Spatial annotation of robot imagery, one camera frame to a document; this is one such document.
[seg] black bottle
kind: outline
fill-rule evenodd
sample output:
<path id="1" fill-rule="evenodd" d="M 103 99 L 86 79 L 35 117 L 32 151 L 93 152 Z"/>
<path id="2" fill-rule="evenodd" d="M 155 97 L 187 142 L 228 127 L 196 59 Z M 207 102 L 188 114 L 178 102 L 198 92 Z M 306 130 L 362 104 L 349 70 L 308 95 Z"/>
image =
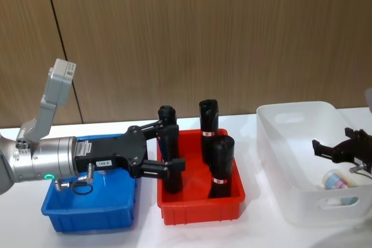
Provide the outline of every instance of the black bottle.
<path id="1" fill-rule="evenodd" d="M 158 130 L 158 145 L 163 161 L 170 161 L 179 158 L 178 137 L 179 127 L 177 125 L 176 111 L 171 106 L 161 106 L 159 120 L 164 125 Z M 181 172 L 170 171 L 168 178 L 164 179 L 164 186 L 168 193 L 177 193 L 182 190 Z"/>
<path id="2" fill-rule="evenodd" d="M 219 134 L 219 104 L 208 99 L 199 103 L 203 162 L 210 164 L 213 138 Z"/>
<path id="3" fill-rule="evenodd" d="M 216 136 L 210 155 L 212 185 L 209 198 L 231 196 L 231 173 L 233 171 L 235 141 L 230 136 Z"/>

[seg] cable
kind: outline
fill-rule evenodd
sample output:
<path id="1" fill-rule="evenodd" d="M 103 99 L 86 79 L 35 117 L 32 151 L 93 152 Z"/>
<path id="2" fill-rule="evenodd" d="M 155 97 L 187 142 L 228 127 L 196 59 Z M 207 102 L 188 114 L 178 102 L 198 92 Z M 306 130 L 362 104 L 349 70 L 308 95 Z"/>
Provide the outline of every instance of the cable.
<path id="1" fill-rule="evenodd" d="M 367 175 L 367 174 L 362 174 L 361 172 L 354 172 L 355 174 L 359 174 L 359 175 L 362 175 L 362 176 L 364 176 L 364 177 L 367 177 L 367 178 L 369 178 L 369 179 L 372 179 L 372 177 L 371 176 L 369 176 L 369 175 Z"/>
<path id="2" fill-rule="evenodd" d="M 87 191 L 87 192 L 79 192 L 79 191 L 76 191 L 75 190 L 75 187 L 85 187 L 85 186 L 87 186 L 87 187 L 90 188 L 89 191 Z M 79 196 L 85 196 L 85 195 L 88 195 L 91 192 L 93 192 L 93 185 L 88 184 L 88 183 L 83 182 L 83 181 L 79 181 L 79 180 L 76 180 L 76 181 L 72 182 L 71 185 L 70 185 L 70 188 L 71 188 L 71 191 L 74 194 L 77 194 Z"/>

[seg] white tabletop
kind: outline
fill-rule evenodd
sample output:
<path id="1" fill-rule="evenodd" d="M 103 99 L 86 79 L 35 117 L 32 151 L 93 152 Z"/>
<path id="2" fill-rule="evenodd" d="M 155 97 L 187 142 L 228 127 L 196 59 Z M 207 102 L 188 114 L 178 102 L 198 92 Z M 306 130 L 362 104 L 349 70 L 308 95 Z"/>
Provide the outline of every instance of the white tabletop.
<path id="1" fill-rule="evenodd" d="M 339 110 L 353 128 L 372 133 L 367 108 Z M 49 138 L 122 133 L 149 121 L 66 125 L 52 127 Z M 198 118 L 178 119 L 181 130 L 199 128 Z M 372 247 L 372 217 L 341 227 L 298 228 L 287 223 L 278 207 L 256 150 L 256 115 L 222 116 L 220 128 L 235 139 L 235 159 L 246 192 L 238 220 L 165 226 L 156 204 L 156 181 L 143 178 L 139 210 L 132 228 L 101 233 L 56 233 L 40 212 L 48 181 L 16 184 L 0 196 L 0 247 Z M 2 129 L 15 139 L 18 129 Z M 150 159 L 156 143 L 148 142 Z"/>

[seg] translucent storage box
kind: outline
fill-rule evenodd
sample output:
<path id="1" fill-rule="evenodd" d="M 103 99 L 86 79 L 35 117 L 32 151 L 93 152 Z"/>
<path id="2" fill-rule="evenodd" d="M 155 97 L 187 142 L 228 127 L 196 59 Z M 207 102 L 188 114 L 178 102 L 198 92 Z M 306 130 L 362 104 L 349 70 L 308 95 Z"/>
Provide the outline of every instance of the translucent storage box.
<path id="1" fill-rule="evenodd" d="M 351 174 L 351 163 L 334 164 L 314 155 L 312 140 L 335 146 L 353 127 L 329 103 L 265 105 L 257 109 L 257 149 L 270 185 L 287 221 L 297 225 L 340 224 L 364 216 L 372 205 L 372 180 Z M 322 178 L 332 169 L 357 187 L 324 190 Z M 335 205 L 352 198 L 353 204 Z"/>

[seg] wooden wall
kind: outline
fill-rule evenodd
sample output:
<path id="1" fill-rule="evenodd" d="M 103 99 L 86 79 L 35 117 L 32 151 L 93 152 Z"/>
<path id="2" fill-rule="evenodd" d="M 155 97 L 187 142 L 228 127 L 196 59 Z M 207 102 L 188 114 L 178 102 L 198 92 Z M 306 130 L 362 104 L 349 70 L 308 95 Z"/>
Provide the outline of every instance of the wooden wall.
<path id="1" fill-rule="evenodd" d="M 0 127 L 37 117 L 49 68 L 63 50 L 50 0 L 0 0 Z M 80 123 L 73 92 L 55 124 Z"/>
<path id="2" fill-rule="evenodd" d="M 52 2 L 67 58 L 78 64 L 85 123 L 155 118 L 165 103 L 196 116 L 205 98 L 221 114 L 304 100 L 365 106 L 372 86 L 372 0 Z M 44 43 L 56 52 L 46 52 L 60 57 L 50 29 Z"/>

